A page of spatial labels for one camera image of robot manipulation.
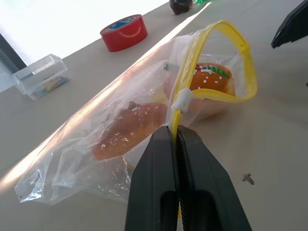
plastic bag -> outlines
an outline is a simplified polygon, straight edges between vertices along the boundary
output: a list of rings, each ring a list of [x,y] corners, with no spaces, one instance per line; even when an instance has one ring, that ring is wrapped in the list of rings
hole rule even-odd
[[[238,52],[200,55],[213,29],[231,38]],[[231,87],[227,93],[192,90],[194,99],[180,120],[181,110],[171,110],[171,105],[182,89],[193,85],[198,72],[207,74],[204,84],[211,80],[216,87],[221,80]],[[66,122],[17,183],[18,198],[55,204],[88,191],[126,202],[134,167],[157,128],[167,123],[175,135],[179,120],[187,126],[231,102],[253,97],[256,90],[248,45],[229,23],[176,37],[124,72]]]

red tape roll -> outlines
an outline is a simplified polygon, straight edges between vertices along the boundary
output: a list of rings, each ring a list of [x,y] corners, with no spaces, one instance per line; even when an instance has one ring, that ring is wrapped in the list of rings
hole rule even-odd
[[[148,32],[140,14],[123,18],[100,32],[110,52],[121,51],[144,40]]]

